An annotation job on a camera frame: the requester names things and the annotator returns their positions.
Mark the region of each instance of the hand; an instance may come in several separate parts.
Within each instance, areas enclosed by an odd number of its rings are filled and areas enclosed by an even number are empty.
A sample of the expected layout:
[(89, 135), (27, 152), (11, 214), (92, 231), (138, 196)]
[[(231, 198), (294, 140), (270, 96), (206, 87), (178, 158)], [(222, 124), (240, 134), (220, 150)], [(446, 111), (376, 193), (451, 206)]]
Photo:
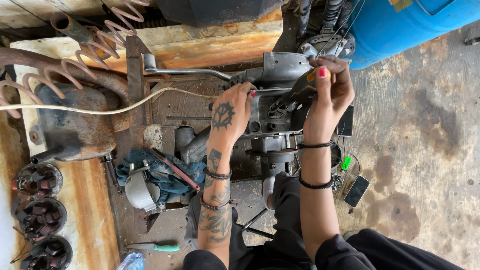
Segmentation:
[(250, 82), (236, 84), (216, 99), (212, 112), (212, 128), (207, 141), (209, 149), (233, 148), (247, 129), (252, 114), (250, 106), (256, 90)]
[(319, 56), (317, 60), (311, 60), (310, 65), (320, 68), (316, 77), (318, 94), (313, 98), (303, 124), (305, 145), (326, 144), (355, 98), (355, 92), (345, 61), (333, 55)]

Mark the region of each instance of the black pants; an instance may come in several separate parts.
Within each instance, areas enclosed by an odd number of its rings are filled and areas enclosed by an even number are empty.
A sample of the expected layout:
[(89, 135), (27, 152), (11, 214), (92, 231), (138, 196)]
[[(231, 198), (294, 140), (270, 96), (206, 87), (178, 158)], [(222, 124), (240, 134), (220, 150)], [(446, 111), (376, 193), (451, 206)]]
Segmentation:
[[(200, 194), (189, 206), (186, 215), (185, 240), (192, 249), (197, 249), (198, 218), (200, 215)], [(265, 258), (281, 259), (301, 269), (311, 268), (311, 260), (305, 252), (300, 227), (300, 183), (298, 177), (282, 172), (276, 176), (272, 204), (277, 224), (274, 239), (263, 248), (247, 247), (243, 241), (241, 227), (236, 225), (238, 214), (232, 211), (233, 226), (230, 241), (229, 270), (245, 270), (252, 261)], [(387, 238), (370, 229), (361, 230), (351, 236), (347, 243), (365, 254), (378, 270), (460, 270), (461, 268), (411, 245)]]

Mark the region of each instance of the smartphone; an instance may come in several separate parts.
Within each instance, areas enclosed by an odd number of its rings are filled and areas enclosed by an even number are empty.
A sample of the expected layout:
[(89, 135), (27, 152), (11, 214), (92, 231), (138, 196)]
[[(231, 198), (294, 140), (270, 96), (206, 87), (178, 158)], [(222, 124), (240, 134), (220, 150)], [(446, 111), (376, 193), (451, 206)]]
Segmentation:
[(367, 191), (368, 186), (370, 186), (370, 182), (363, 178), (363, 176), (358, 176), (348, 191), (347, 196), (345, 196), (344, 201), (353, 208), (357, 207), (361, 198)]
[(352, 137), (353, 136), (353, 112), (355, 107), (349, 105), (345, 113), (340, 118), (336, 126), (336, 134), (338, 136)]

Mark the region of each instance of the blue barrel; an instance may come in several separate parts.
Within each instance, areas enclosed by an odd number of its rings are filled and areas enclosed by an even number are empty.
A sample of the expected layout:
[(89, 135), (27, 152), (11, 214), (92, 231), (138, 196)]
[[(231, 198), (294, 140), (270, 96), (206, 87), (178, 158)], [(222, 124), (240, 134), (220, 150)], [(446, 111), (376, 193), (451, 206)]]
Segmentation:
[[(357, 1), (350, 21), (364, 0)], [(355, 53), (346, 57), (352, 59), (351, 69), (366, 68), (480, 20), (480, 0), (413, 0), (402, 10), (397, 6), (398, 12), (389, 0), (365, 1), (350, 30), (356, 42)]]

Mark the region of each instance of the leather bracelet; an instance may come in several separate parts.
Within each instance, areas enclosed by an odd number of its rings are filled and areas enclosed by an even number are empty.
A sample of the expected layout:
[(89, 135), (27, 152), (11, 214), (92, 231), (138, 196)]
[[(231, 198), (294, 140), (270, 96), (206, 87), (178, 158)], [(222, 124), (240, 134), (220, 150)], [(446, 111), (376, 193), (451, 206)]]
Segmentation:
[(204, 168), (204, 173), (210, 177), (212, 177), (213, 179), (216, 179), (216, 180), (220, 180), (220, 181), (225, 181), (225, 180), (228, 180), (230, 179), (230, 177), (232, 176), (232, 170), (230, 170), (230, 173), (229, 174), (214, 174), (214, 173), (211, 173), (207, 167)]
[(330, 179), (330, 182), (326, 183), (326, 184), (323, 184), (323, 185), (311, 185), (307, 182), (305, 182), (302, 178), (301, 178), (301, 171), (300, 171), (300, 176), (299, 176), (299, 181), (300, 183), (306, 187), (306, 188), (309, 188), (309, 189), (328, 189), (328, 188), (331, 188), (333, 183), (334, 183), (334, 180), (333, 178)]
[(299, 149), (304, 149), (304, 148), (324, 148), (324, 147), (331, 147), (331, 146), (335, 146), (336, 145), (336, 142), (334, 141), (330, 141), (329, 143), (327, 144), (322, 144), (322, 145), (305, 145), (305, 144), (298, 144), (297, 147)]
[(233, 203), (233, 200), (232, 200), (232, 195), (230, 195), (230, 200), (228, 201), (228, 203), (224, 204), (224, 205), (221, 205), (221, 206), (211, 206), (211, 205), (208, 205), (207, 203), (205, 203), (204, 201), (204, 195), (200, 195), (200, 204), (209, 209), (209, 210), (213, 210), (213, 211), (217, 211), (219, 210), (221, 207), (224, 207), (225, 205), (228, 205), (228, 204), (234, 204), (234, 205), (238, 205), (238, 203)]

